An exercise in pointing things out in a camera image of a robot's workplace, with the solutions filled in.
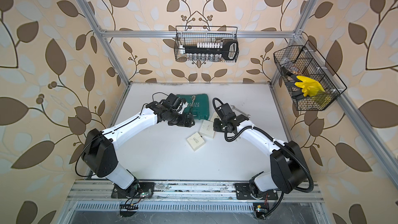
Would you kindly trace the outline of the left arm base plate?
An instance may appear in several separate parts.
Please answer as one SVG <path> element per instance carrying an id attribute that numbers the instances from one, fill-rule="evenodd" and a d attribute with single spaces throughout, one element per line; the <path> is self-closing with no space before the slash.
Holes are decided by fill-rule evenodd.
<path id="1" fill-rule="evenodd" d="M 122 189 L 118 185 L 114 184 L 111 198 L 113 199 L 139 199 L 139 198 L 151 198 L 154 192 L 155 183 L 152 182 L 141 182 L 133 183 L 127 189 Z"/>

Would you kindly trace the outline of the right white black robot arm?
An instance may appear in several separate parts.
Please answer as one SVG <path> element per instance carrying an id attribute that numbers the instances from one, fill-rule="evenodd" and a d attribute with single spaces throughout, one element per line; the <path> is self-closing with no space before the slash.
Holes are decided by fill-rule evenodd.
<path id="1" fill-rule="evenodd" d="M 289 194 L 296 190 L 309 193 L 314 189 L 314 180 L 300 150 L 294 142 L 284 142 L 272 137 L 241 114 L 236 115 L 228 103 L 219 98 L 212 100 L 218 115 L 214 130 L 222 132 L 227 142 L 245 139 L 269 156 L 269 171 L 260 172 L 249 180 L 249 190 L 253 197 L 260 198 L 269 190 L 279 190 Z"/>

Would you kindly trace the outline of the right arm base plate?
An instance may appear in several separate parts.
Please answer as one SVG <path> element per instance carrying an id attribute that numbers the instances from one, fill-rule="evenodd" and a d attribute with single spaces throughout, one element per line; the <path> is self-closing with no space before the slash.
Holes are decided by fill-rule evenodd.
<path id="1" fill-rule="evenodd" d="M 260 191 L 255 184 L 236 183 L 234 184 L 236 198 L 238 200 L 278 200 L 278 194 L 275 190 Z"/>

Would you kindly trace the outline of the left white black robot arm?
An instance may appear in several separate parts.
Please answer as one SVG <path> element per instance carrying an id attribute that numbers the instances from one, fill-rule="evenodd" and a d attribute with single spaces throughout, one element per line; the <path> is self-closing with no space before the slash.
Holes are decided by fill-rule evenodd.
<path id="1" fill-rule="evenodd" d="M 160 102 L 144 104 L 138 114 L 118 125 L 103 131 L 92 129 L 87 134 L 80 158 L 97 177 L 106 178 L 121 190 L 137 190 L 137 178 L 119 163 L 116 150 L 141 131 L 164 121 L 170 126 L 194 126 L 191 111 L 184 111 L 188 107 L 185 99 L 172 93 Z"/>

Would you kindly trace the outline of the cream jewelry box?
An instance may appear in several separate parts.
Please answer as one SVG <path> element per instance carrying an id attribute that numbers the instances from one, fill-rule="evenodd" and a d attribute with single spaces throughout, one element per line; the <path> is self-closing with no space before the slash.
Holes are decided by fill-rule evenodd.
<path id="1" fill-rule="evenodd" d="M 210 121 L 214 122 L 216 118 L 219 118 L 219 116 L 218 116 L 218 114 L 216 112 L 214 112 L 212 117 L 211 117 L 211 119 L 210 119 Z"/>
<path id="2" fill-rule="evenodd" d="M 209 120 L 203 120 L 203 123 L 200 127 L 199 134 L 201 136 L 213 139 L 215 135 L 214 131 L 214 123 Z"/>
<path id="3" fill-rule="evenodd" d="M 193 151 L 197 151 L 199 148 L 205 145 L 205 140 L 198 132 L 188 137 L 187 142 Z"/>

